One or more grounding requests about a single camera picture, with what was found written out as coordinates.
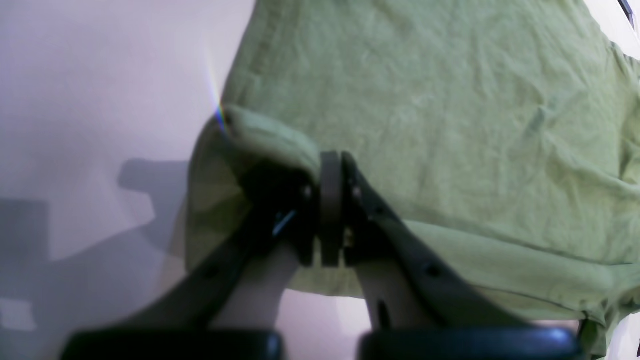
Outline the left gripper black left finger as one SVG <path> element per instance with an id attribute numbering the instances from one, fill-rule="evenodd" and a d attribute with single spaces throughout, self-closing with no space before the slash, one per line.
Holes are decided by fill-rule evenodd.
<path id="1" fill-rule="evenodd" d="M 285 170 L 238 229 L 174 289 L 106 328 L 76 333 L 64 360 L 285 360 L 282 294 L 311 263 L 313 185 Z"/>

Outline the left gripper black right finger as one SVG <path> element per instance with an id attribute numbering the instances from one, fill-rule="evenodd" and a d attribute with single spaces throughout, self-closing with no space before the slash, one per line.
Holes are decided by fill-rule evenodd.
<path id="1" fill-rule="evenodd" d="M 325 267 L 354 269 L 372 330 L 359 360 L 583 360 L 572 331 L 488 301 L 407 228 L 350 153 L 320 156 Z"/>

